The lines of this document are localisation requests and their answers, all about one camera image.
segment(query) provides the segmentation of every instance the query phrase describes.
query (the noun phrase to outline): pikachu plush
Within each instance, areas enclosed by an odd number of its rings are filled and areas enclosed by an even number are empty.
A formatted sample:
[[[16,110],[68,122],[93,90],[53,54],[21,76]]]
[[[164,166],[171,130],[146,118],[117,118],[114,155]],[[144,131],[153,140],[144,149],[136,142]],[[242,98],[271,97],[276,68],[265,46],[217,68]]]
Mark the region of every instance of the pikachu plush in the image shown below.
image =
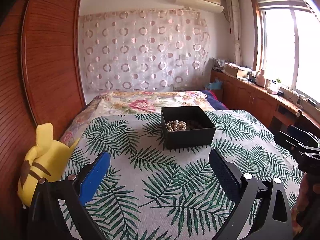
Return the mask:
[[[18,182],[18,196],[28,207],[31,205],[33,193],[40,178],[49,182],[61,178],[70,156],[79,140],[69,148],[65,144],[53,140],[51,123],[38,125],[36,128],[36,145],[24,158]]]

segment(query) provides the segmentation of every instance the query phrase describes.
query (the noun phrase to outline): desk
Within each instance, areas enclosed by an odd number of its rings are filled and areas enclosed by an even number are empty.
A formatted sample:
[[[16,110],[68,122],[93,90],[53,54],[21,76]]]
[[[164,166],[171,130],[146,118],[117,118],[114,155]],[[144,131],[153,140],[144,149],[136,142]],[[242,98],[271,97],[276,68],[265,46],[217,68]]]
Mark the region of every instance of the desk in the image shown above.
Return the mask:
[[[298,107],[290,100],[269,94],[264,88],[253,83],[232,78],[224,73],[211,71],[211,82],[218,78],[223,81],[222,103],[229,109],[242,109],[251,113],[263,125],[270,127],[274,118],[285,126],[303,123],[311,132],[320,129],[320,124],[308,113],[302,111],[298,118]]]

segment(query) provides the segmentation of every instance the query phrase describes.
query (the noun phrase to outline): circle pattern curtain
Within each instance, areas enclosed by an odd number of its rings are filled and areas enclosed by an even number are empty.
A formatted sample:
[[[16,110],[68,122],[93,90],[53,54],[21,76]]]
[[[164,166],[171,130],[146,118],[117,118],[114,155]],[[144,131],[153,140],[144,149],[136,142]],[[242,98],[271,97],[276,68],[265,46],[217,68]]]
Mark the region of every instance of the circle pattern curtain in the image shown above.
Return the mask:
[[[79,23],[80,68],[89,90],[202,88],[210,36],[199,12],[99,13]]]

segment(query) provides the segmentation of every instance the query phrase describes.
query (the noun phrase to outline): blue gripper pad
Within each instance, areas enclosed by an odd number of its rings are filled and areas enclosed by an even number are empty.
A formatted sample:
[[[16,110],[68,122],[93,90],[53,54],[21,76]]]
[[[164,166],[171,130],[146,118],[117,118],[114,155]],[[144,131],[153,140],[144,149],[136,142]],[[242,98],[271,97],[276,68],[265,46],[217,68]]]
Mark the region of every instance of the blue gripper pad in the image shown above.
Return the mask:
[[[80,185],[79,201],[83,206],[92,200],[109,166],[110,154],[103,152]]]

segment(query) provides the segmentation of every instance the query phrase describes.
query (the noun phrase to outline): bed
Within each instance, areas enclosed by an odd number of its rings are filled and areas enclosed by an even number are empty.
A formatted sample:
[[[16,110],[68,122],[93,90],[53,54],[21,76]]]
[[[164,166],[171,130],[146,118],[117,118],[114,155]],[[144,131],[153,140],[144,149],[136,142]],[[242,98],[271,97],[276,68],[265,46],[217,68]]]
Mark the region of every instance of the bed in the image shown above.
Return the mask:
[[[212,239],[234,203],[209,166],[211,147],[243,173],[261,180],[281,178],[290,206],[295,204],[303,174],[289,152],[276,145],[272,133],[251,114],[217,110],[226,108],[218,102],[212,107],[206,93],[101,94],[66,131],[62,142],[80,141],[62,179],[77,174],[102,150],[111,154],[110,168],[86,204],[107,239]],[[217,128],[210,146],[164,149],[159,110],[177,105],[199,105],[205,111]],[[63,201],[60,207],[71,234],[80,239]],[[257,207],[258,202],[242,236]]]

